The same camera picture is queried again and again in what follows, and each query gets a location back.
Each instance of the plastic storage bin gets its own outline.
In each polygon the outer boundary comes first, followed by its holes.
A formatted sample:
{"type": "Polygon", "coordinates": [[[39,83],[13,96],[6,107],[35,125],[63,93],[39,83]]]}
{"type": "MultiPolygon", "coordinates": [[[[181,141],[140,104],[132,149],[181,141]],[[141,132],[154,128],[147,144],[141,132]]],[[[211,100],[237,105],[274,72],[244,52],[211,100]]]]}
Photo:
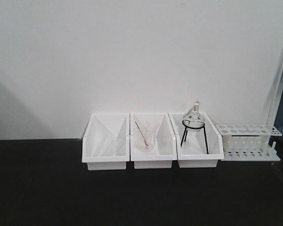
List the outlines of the plastic storage bin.
{"type": "Polygon", "coordinates": [[[129,142],[128,114],[92,114],[83,137],[82,162],[88,170],[125,170],[129,142]]]}
{"type": "Polygon", "coordinates": [[[198,132],[188,132],[186,142],[180,147],[184,131],[183,114],[170,113],[169,117],[176,135],[177,157],[180,168],[216,167],[219,159],[224,158],[222,137],[206,113],[205,128],[208,141],[208,154],[205,145],[203,129],[198,132]]]}
{"type": "Polygon", "coordinates": [[[135,169],[171,168],[176,160],[176,138],[167,114],[131,114],[131,161],[135,169]],[[147,121],[152,123],[155,133],[155,146],[150,152],[143,152],[137,147],[139,125],[147,121]]]}

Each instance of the black countertop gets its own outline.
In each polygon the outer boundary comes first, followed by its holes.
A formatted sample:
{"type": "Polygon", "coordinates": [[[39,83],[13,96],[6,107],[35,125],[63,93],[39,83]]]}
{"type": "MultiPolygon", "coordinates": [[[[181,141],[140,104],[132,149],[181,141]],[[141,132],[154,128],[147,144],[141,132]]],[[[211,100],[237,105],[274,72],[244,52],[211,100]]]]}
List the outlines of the black countertop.
{"type": "Polygon", "coordinates": [[[0,225],[283,226],[272,162],[88,171],[81,149],[81,140],[0,142],[0,225]]]}

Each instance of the black metal tripod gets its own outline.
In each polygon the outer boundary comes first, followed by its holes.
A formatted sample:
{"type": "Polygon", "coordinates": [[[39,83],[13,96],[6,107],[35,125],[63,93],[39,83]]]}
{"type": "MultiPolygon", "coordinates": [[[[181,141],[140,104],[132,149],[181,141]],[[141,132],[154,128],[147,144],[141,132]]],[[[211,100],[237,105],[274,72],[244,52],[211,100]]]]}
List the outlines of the black metal tripod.
{"type": "Polygon", "coordinates": [[[187,125],[184,124],[183,121],[182,121],[182,124],[184,125],[184,132],[183,132],[183,138],[181,139],[180,147],[183,146],[183,140],[186,141],[186,139],[187,139],[187,135],[188,135],[187,129],[202,129],[203,128],[204,140],[206,142],[206,148],[207,148],[207,154],[208,154],[208,142],[207,142],[207,133],[206,133],[205,123],[201,127],[198,127],[198,128],[187,126],[187,125]]]}

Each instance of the white wall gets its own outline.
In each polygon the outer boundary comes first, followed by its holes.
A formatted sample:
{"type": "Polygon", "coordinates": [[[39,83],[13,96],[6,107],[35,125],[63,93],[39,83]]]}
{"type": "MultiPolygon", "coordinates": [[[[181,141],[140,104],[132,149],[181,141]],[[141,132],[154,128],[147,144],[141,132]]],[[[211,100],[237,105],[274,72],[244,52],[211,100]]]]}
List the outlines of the white wall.
{"type": "Polygon", "coordinates": [[[0,139],[78,138],[92,112],[265,123],[278,0],[0,0],[0,139]]]}

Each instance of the test tube rack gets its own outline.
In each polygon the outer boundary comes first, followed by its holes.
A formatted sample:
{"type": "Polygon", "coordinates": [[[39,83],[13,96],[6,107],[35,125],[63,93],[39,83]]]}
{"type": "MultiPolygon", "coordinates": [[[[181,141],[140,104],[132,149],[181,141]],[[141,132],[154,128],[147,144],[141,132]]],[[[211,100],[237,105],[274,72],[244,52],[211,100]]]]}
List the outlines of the test tube rack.
{"type": "Polygon", "coordinates": [[[217,125],[222,135],[225,158],[222,161],[280,161],[271,136],[282,134],[271,125],[217,125]]]}

